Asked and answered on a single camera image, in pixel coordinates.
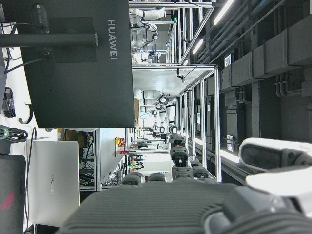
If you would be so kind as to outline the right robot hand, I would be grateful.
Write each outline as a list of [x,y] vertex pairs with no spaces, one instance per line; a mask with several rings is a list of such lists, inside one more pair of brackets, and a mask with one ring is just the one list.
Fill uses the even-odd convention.
[[172,181],[129,173],[120,186],[92,193],[60,234],[309,234],[312,231],[312,146],[247,138],[241,163],[260,173],[245,185],[218,183],[186,140],[171,134]]

